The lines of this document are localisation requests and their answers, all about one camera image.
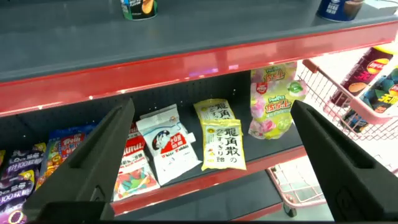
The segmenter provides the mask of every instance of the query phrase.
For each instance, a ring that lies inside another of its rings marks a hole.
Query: blue can
[[[317,14],[331,21],[352,21],[363,2],[364,0],[322,0]]]

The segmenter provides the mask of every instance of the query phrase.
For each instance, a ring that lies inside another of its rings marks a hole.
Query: shopping cart
[[[299,79],[304,80],[309,88],[305,102],[317,108],[319,112],[323,113],[347,136],[353,140],[385,140],[398,137],[398,116],[390,113],[390,111],[394,110],[387,110],[386,113],[375,112],[359,97],[354,97],[349,91],[334,81],[331,76],[311,60],[306,59],[302,63],[305,68],[297,76]],[[340,98],[346,98],[343,105],[349,104],[349,106],[345,108],[336,106],[330,101],[331,96],[337,92],[341,92],[337,101]],[[352,111],[351,109],[353,109],[353,114],[343,119],[349,111]],[[358,117],[362,117],[369,123],[361,132],[355,131],[360,122],[356,122],[354,126],[349,125],[354,118]]]
[[[302,63],[304,68],[301,72],[298,72],[297,76],[298,79],[304,80],[309,88],[305,102],[317,109],[348,137],[353,140],[386,140],[398,137],[397,116],[377,114],[358,97],[354,97],[346,91],[313,61],[303,60]],[[346,95],[346,102],[349,103],[349,107],[342,108],[330,101],[331,96],[337,91]],[[362,116],[369,123],[366,129],[360,133],[354,131],[356,126],[350,127],[348,125],[351,120],[345,121],[343,119],[350,109],[354,109],[355,115]],[[398,154],[391,156],[386,151],[378,150],[368,153],[398,176],[398,161],[394,160]],[[268,168],[267,171],[284,201],[283,208],[288,216],[296,216],[296,208],[326,203],[307,156],[278,164]]]

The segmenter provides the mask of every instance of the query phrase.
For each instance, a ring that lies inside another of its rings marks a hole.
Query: product packaging
[[[292,124],[294,100],[307,94],[304,81],[294,81],[297,62],[251,70],[249,134],[258,139],[280,138]]]
[[[202,170],[246,170],[243,153],[242,127],[238,119],[204,120]]]
[[[123,15],[129,20],[149,19],[157,14],[156,0],[121,0]]]
[[[371,47],[347,74],[341,85],[353,96],[358,96],[389,63],[395,53],[393,45]],[[337,91],[330,101],[336,106],[344,108],[349,106],[348,97],[341,91]]]
[[[293,80],[297,70],[297,62],[271,65],[251,70],[251,82],[263,83],[280,80]]]
[[[154,158],[160,185],[194,168],[198,160],[176,108],[137,122],[139,132]]]
[[[0,223],[26,222],[27,217],[22,213],[22,206],[33,191],[34,176],[34,171],[28,170],[0,181]]]
[[[235,119],[231,107],[227,100],[209,99],[193,104],[199,120]]]
[[[162,108],[162,109],[160,109],[160,110],[153,111],[153,112],[150,112],[150,113],[141,115],[141,116],[139,117],[139,119],[149,118],[149,117],[151,117],[151,116],[154,116],[154,115],[157,115],[157,114],[166,112],[166,111],[168,111],[168,110],[172,110],[172,109],[174,109],[174,108],[177,109],[177,104],[173,104],[173,105],[170,105],[170,106],[166,106],[165,108]],[[188,133],[188,130],[185,128],[185,126],[184,126],[183,124],[181,124],[181,127],[184,129],[184,131],[185,131],[186,134],[189,134],[189,133]]]
[[[364,0],[322,0],[317,14],[330,21],[352,21]]]
[[[398,67],[388,76],[381,77],[366,93],[361,96],[362,101],[377,113],[384,113],[398,102]],[[343,116],[343,120],[357,133],[361,133],[368,122],[350,109]]]
[[[0,150],[0,166],[4,160],[4,156],[6,155],[6,151],[5,150]]]
[[[114,201],[149,192],[160,187],[149,167],[144,153],[144,146],[145,140],[134,123],[127,139],[119,174],[116,178]]]
[[[37,180],[44,153],[45,143],[35,144],[31,150],[15,150],[2,172],[1,180],[16,177],[28,170],[34,171]]]
[[[95,124],[87,124],[79,127],[55,130],[50,133],[36,189],[83,142],[94,128]]]
[[[307,94],[304,81],[282,80],[251,84],[251,114],[249,134],[258,139],[278,139],[289,130],[290,114],[295,100]]]

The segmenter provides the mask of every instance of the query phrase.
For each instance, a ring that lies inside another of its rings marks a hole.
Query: red shelf trim
[[[278,212],[281,209],[282,209],[282,203],[278,203],[278,204],[275,204],[275,205],[271,205],[270,207],[258,210],[256,212],[244,215],[242,217],[235,218],[232,221],[252,221],[252,220],[258,219],[260,217],[263,217],[264,215],[268,215],[268,214],[272,214],[272,213]]]
[[[246,164],[246,171],[227,169],[212,172],[203,177],[198,177],[168,187],[161,187],[145,194],[136,195],[122,201],[114,202],[112,203],[112,207],[116,215],[122,215],[123,213],[131,212],[199,190],[207,189],[214,185],[238,179],[245,175],[253,174],[276,164],[287,162],[305,155],[306,152],[303,146],[295,147],[272,156],[249,162]]]
[[[391,21],[0,83],[0,117],[385,44],[397,30]]]

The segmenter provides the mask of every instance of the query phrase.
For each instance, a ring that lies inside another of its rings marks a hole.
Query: candy bag
[[[22,206],[34,187],[34,171],[0,181],[0,223],[25,223]]]
[[[160,185],[201,162],[187,140],[176,108],[142,119],[137,127],[154,158]]]
[[[249,134],[258,139],[278,139],[292,124],[294,100],[304,100],[308,93],[304,81],[281,80],[251,84]]]
[[[124,149],[119,174],[114,186],[113,200],[118,201],[136,194],[142,194],[160,186],[149,167],[144,154],[145,140],[132,125],[129,138]]]
[[[27,170],[34,170],[35,179],[37,179],[44,152],[45,143],[35,144],[31,150],[15,150],[8,160],[1,180],[16,177]]]
[[[297,62],[271,65],[251,70],[251,82],[277,82],[279,80],[293,80],[297,69]]]
[[[140,119],[148,118],[148,117],[151,117],[151,116],[154,116],[154,115],[157,115],[157,114],[166,112],[166,111],[171,110],[171,109],[174,109],[174,108],[177,109],[177,104],[173,104],[173,105],[170,105],[170,106],[166,106],[165,108],[159,109],[159,110],[157,110],[157,111],[152,111],[152,112],[150,112],[150,113],[141,115],[139,118],[140,118]],[[187,134],[187,139],[188,139],[189,143],[195,142],[196,139],[195,139],[195,136],[193,135],[193,133],[188,133],[188,130],[185,128],[185,126],[184,126],[183,124],[181,124],[181,127],[182,127],[182,129],[185,131],[185,133]]]
[[[2,164],[2,161],[4,160],[4,156],[6,155],[5,150],[0,150],[0,166]]]
[[[204,120],[235,119],[227,100],[209,99],[193,104],[200,122]]]
[[[79,127],[55,130],[50,133],[36,189],[67,159],[94,128],[95,124],[87,124]]]
[[[243,153],[242,127],[238,119],[203,121],[202,170],[246,170]]]

